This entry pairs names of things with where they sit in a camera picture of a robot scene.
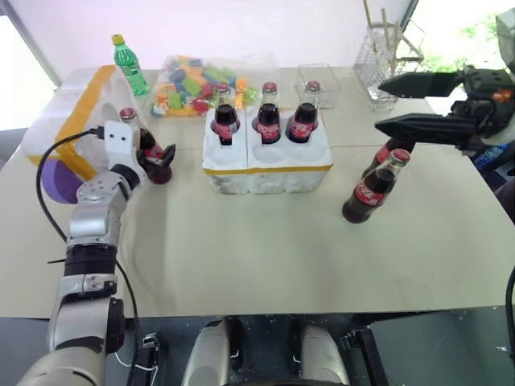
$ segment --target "white wall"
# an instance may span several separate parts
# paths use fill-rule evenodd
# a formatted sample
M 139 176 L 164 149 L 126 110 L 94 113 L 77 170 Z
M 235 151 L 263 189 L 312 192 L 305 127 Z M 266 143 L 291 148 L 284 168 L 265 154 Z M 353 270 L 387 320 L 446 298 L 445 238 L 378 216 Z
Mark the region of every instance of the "white wall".
M 121 33 L 144 68 L 167 54 L 242 57 L 273 52 L 278 64 L 352 65 L 365 34 L 361 0 L 10 0 L 61 77 L 113 61 Z M 409 0 L 369 0 L 400 20 Z

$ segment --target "bottle neck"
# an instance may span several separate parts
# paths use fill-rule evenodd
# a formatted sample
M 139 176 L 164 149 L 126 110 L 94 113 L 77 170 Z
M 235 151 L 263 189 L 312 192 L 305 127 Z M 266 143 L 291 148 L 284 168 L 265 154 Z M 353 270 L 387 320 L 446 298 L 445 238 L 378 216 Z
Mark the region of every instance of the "bottle neck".
M 132 125 L 133 127 L 136 127 L 137 129 L 146 130 L 146 127 L 139 120 L 139 117 L 137 115 L 132 118 L 129 118 L 129 119 L 122 118 L 122 122 L 126 123 L 127 125 Z
M 125 43 L 122 43 L 122 44 L 115 44 L 114 45 L 114 50 L 115 51 L 120 51 L 120 50 L 126 50 L 128 47 Z
M 405 162 L 399 162 L 396 159 L 388 158 L 376 169 L 376 174 L 379 176 L 388 174 L 389 179 L 396 180 L 401 172 L 401 169 L 406 166 Z
M 301 103 L 309 103 L 310 105 L 315 106 L 317 109 L 319 107 L 319 95 L 320 91 L 311 91 L 306 89 L 301 99 Z
M 223 106 L 223 105 L 232 106 L 233 105 L 233 99 L 231 98 L 229 92 L 219 92 L 218 93 L 218 105 L 219 106 Z
M 263 105 L 277 105 L 277 93 L 276 92 L 264 92 L 261 106 Z

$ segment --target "wire rack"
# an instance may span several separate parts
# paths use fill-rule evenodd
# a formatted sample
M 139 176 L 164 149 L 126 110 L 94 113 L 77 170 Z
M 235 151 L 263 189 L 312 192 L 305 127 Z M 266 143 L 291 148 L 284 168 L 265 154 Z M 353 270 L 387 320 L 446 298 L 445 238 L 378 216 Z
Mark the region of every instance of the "wire rack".
M 388 28 L 391 38 L 396 25 L 388 24 Z M 394 59 L 386 47 L 385 27 L 382 23 L 373 23 L 354 64 L 354 71 L 369 97 L 372 109 L 392 109 L 397 98 L 381 91 L 379 85 L 391 76 L 414 71 L 423 59 L 422 53 L 402 34 L 397 49 L 397 55 L 402 54 L 401 57 Z

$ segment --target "table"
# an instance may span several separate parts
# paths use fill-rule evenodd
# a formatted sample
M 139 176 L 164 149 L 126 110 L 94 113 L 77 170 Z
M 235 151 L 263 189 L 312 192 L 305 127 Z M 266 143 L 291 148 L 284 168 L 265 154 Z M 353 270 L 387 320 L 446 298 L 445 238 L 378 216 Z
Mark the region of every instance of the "table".
M 293 71 L 282 71 L 281 82 Z M 385 141 L 373 121 L 429 107 L 400 101 L 391 113 L 372 114 L 351 86 L 352 72 L 337 74 L 344 91 L 336 109 L 322 112 L 335 165 L 311 193 L 218 195 L 201 169 L 202 120 L 150 119 L 157 139 L 173 140 L 178 151 L 172 181 L 137 191 L 124 217 L 118 258 L 141 316 L 503 303 L 515 228 L 469 160 L 450 146 L 417 146 L 384 207 L 364 224 L 343 219 L 341 205 Z M 19 151 L 0 173 L 0 316 L 48 318 L 63 270 L 45 264 L 62 257 L 64 246 L 39 209 L 34 178 L 35 167 Z M 64 226 L 72 208 L 49 208 Z

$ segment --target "black cable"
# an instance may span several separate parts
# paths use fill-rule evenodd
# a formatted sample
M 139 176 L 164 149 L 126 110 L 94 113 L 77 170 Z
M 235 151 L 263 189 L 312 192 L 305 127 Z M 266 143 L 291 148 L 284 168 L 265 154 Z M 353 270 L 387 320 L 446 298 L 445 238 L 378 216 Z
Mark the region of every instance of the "black cable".
M 47 264 L 64 263 L 65 261 L 66 261 L 66 259 L 50 260 L 50 261 L 47 261 Z
M 509 275 L 508 285 L 506 286 L 505 311 L 506 322 L 508 324 L 508 338 L 510 356 L 515 367 L 515 322 L 513 322 L 513 287 L 515 286 L 515 267 Z
M 57 141 L 56 143 L 54 143 L 52 146 L 50 146 L 48 148 L 47 151 L 45 151 L 45 153 L 41 157 L 41 161 L 39 161 L 39 165 L 38 165 L 38 171 L 35 174 L 35 191 L 36 191 L 36 194 L 38 195 L 39 205 L 41 205 L 41 209 L 43 209 L 43 213 L 47 217 L 47 220 L 50 222 L 52 227 L 54 227 L 54 229 L 59 234 L 60 238 L 63 239 L 64 242 L 66 242 L 66 235 L 64 234 L 63 230 L 60 228 L 60 226 L 57 224 L 56 220 L 54 220 L 54 218 L 48 211 L 47 205 L 43 200 L 43 192 L 41 191 L 41 174 L 43 173 L 43 166 L 44 166 L 45 162 L 47 161 L 48 156 L 52 153 L 52 151 L 57 149 L 59 146 L 63 145 L 66 142 L 73 141 L 74 139 L 78 139 L 81 137 L 85 137 L 86 135 L 96 133 L 96 131 L 97 131 L 96 129 L 90 129 L 90 130 L 84 131 L 82 133 L 73 134 L 69 137 L 63 138 L 60 141 Z
M 52 214 L 49 212 L 46 203 L 43 199 L 43 192 L 41 190 L 41 174 L 43 173 L 43 167 L 45 162 L 47 161 L 48 156 L 57 149 L 59 146 L 63 145 L 66 142 L 73 141 L 75 139 L 84 137 L 89 134 L 95 134 L 98 133 L 99 137 L 101 138 L 103 136 L 103 128 L 99 127 L 99 130 L 97 129 L 90 129 L 87 131 L 84 131 L 82 133 L 73 134 L 69 137 L 63 138 L 60 141 L 54 143 L 52 146 L 48 148 L 47 151 L 43 154 L 41 157 L 41 161 L 39 161 L 38 165 L 38 171 L 35 175 L 35 190 L 38 196 L 39 205 L 41 206 L 41 209 L 43 209 L 43 213 L 47 217 L 47 220 L 50 222 L 52 227 L 56 230 L 56 232 L 59 234 L 60 238 L 63 239 L 64 242 L 66 242 L 67 237 L 64 234 L 61 227 L 57 224 L 56 220 L 53 218 Z M 57 263 L 61 261 L 49 261 L 48 264 Z M 127 386 L 130 386 L 132 384 L 132 379 L 134 378 L 134 371 L 136 369 L 136 363 L 138 362 L 138 354 L 139 354 L 139 318 L 138 318 L 138 308 L 136 307 L 136 297 L 134 296 L 134 291 L 132 289 L 132 285 L 130 284 L 129 278 L 127 277 L 126 271 L 122 268 L 122 265 L 116 260 L 116 266 L 120 270 L 120 273 L 123 276 L 123 280 L 125 281 L 127 285 L 127 289 L 129 290 L 130 300 L 132 302 L 132 308 L 133 308 L 133 314 L 134 314 L 134 351 L 132 355 L 132 362 L 130 365 L 130 371 L 129 376 L 127 377 Z

